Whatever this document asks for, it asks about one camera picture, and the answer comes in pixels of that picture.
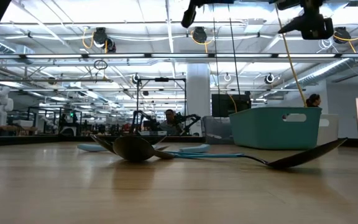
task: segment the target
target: white pillar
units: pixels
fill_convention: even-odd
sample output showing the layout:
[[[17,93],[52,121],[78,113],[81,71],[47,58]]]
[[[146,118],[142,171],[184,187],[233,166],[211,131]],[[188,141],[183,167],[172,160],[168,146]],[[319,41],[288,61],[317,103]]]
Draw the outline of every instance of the white pillar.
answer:
[[[209,90],[209,67],[206,63],[187,65],[187,114],[200,117],[211,115],[211,93]],[[201,121],[190,128],[191,133],[201,133]]]

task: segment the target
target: hair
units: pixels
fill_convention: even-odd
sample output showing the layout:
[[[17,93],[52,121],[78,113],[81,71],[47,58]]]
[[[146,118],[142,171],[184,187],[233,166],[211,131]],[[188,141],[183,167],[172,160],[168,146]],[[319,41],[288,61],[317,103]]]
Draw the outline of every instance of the hair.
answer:
[[[309,98],[306,100],[306,105],[308,107],[311,107],[313,106],[313,103],[316,101],[316,100],[319,100],[320,99],[320,95],[319,94],[312,94],[309,96]]]

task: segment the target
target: teal plastic bin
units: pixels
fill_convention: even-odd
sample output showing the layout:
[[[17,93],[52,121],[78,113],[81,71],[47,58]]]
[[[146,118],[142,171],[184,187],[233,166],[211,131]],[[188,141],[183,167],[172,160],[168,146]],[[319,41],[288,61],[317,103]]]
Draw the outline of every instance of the teal plastic bin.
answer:
[[[252,108],[230,115],[234,144],[270,150],[316,147],[321,108]]]

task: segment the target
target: white robot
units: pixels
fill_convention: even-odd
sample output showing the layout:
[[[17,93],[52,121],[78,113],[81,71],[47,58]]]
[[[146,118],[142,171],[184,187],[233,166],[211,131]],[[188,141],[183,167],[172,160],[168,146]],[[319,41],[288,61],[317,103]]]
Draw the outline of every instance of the white robot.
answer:
[[[54,131],[57,130],[57,125],[53,123],[53,121],[48,120],[45,116],[41,116],[41,120],[45,121],[45,124],[51,126]]]
[[[13,110],[13,100],[8,97],[10,91],[9,87],[0,86],[0,126],[6,125],[6,112]]]

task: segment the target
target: woman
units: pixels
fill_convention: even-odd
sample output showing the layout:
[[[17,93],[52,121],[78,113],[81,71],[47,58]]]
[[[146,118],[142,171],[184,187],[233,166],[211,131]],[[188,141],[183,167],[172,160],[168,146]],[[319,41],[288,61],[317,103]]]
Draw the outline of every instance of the woman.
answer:
[[[319,94],[312,94],[306,100],[306,105],[308,107],[319,107],[320,103],[321,103],[321,99]]]

